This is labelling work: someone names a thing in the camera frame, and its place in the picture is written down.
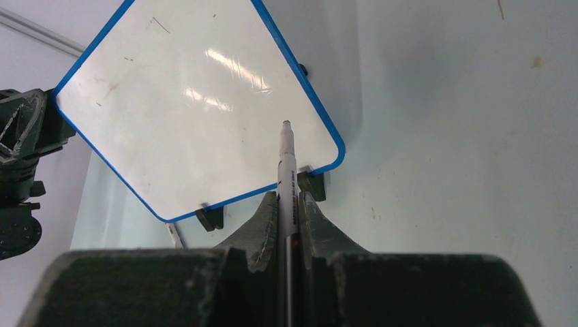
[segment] black plastic holder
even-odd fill
[[[327,199],[324,174],[312,176],[308,172],[300,172],[297,174],[297,184],[301,191],[309,192],[316,202],[323,202]]]
[[[212,232],[213,230],[222,230],[224,226],[224,209],[224,206],[209,211],[199,209],[195,211],[195,215],[206,231]]]

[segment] white board surface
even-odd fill
[[[126,1],[55,97],[163,221],[273,188],[285,120],[299,168],[345,153],[259,0]]]

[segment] blue whiteboard frame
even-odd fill
[[[66,115],[64,113],[62,113],[60,107],[58,106],[58,102],[56,101],[56,97],[58,96],[60,91],[62,91],[62,88],[66,85],[66,83],[68,83],[70,78],[76,73],[76,71],[87,60],[87,58],[96,49],[96,47],[100,44],[100,42],[108,35],[108,32],[110,32],[110,30],[116,25],[116,23],[126,13],[126,11],[133,4],[133,2],[135,2],[135,0],[125,0],[121,4],[119,9],[117,9],[116,12],[112,15],[112,17],[110,17],[108,22],[104,25],[102,30],[96,35],[95,39],[90,43],[90,45],[83,52],[83,54],[73,64],[73,66],[66,73],[66,75],[64,75],[64,78],[62,79],[62,81],[60,81],[60,83],[56,86],[56,88],[52,92],[52,97],[53,97],[55,106],[56,106],[58,112],[60,113],[60,115],[78,132],[78,134],[88,143],[88,145],[90,145],[90,147],[98,154],[98,156],[104,162],[106,162],[106,164],[110,167],[110,169],[112,169],[112,171],[115,172],[115,174],[121,179],[121,181],[123,181],[123,183],[125,183],[125,185],[127,185],[127,187],[131,190],[131,192],[151,211],[151,213],[153,213],[153,215],[155,217],[157,217],[160,221],[163,221],[165,223],[174,223],[176,221],[179,221],[179,220],[182,220],[185,218],[193,217],[195,215],[195,212],[181,215],[179,217],[175,217],[175,218],[171,218],[171,219],[165,219],[163,217],[160,217],[149,206],[149,204],[147,204],[140,197],[140,195],[138,195],[138,193],[136,193],[136,191],[132,188],[132,186],[127,183],[127,181],[119,174],[119,172],[115,169],[115,167],[112,166],[110,164],[110,162],[108,162],[108,160],[100,153],[100,151],[98,151],[98,149],[96,149],[94,147],[94,145],[90,142],[90,140],[88,140],[86,138],[86,136],[84,134],[82,134],[82,132],[80,130],[78,130],[77,126],[75,126],[75,124],[73,124],[73,122],[71,122],[68,119],[68,117],[66,117]],[[287,63],[291,67],[291,70],[295,74],[295,77],[297,77],[297,80],[299,81],[299,83],[301,83],[301,86],[305,90],[305,93],[307,94],[309,100],[313,104],[313,107],[315,108],[315,110],[319,114],[319,117],[323,121],[323,123],[324,123],[325,127],[327,128],[329,134],[331,135],[333,141],[337,145],[337,152],[338,152],[337,159],[335,159],[335,161],[333,163],[331,163],[327,166],[323,166],[321,168],[315,169],[314,171],[311,172],[311,174],[312,175],[319,175],[319,174],[322,174],[324,172],[328,172],[329,170],[333,170],[333,169],[337,168],[343,162],[343,160],[345,158],[345,153],[346,153],[345,142],[341,138],[339,132],[337,131],[337,128],[335,128],[335,125],[331,121],[331,118],[329,118],[327,111],[325,110],[325,108],[321,104],[319,97],[317,97],[317,94],[315,93],[315,91],[313,90],[313,87],[311,86],[311,84],[307,80],[307,77],[305,77],[305,74],[303,73],[303,71],[299,67],[299,62],[295,59],[295,56],[293,55],[291,50],[289,50],[289,46],[287,45],[287,43],[285,42],[285,39],[281,35],[281,32],[279,32],[279,29],[277,28],[277,26],[273,22],[271,15],[269,14],[267,9],[265,8],[265,4],[262,2],[262,0],[251,0],[251,2],[253,3],[253,6],[257,10],[257,13],[259,13],[259,16],[263,20],[263,23],[265,24],[265,26],[269,30],[269,33],[271,33],[271,35],[273,36],[275,43],[277,43],[277,46],[279,46],[281,53],[285,57],[285,60],[287,60]],[[260,189],[256,189],[256,190],[251,191],[249,193],[245,193],[245,194],[242,194],[240,196],[236,196],[236,197],[231,198],[229,200],[210,205],[204,209],[209,211],[209,210],[213,210],[216,208],[220,208],[220,207],[225,206],[227,204],[237,202],[239,200],[249,198],[251,196],[255,196],[259,193],[270,191],[276,187],[277,187],[277,184],[273,183],[271,185],[261,187]]]

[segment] robotic arm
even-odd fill
[[[52,90],[0,91],[0,260],[32,249],[42,227],[32,217],[46,193],[34,181],[41,157],[60,151],[76,132],[58,113]]]

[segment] pen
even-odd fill
[[[299,247],[299,221],[297,217],[295,146],[289,121],[283,122],[279,165],[277,167],[278,262],[279,262],[279,311],[280,326],[295,323],[295,269]]]

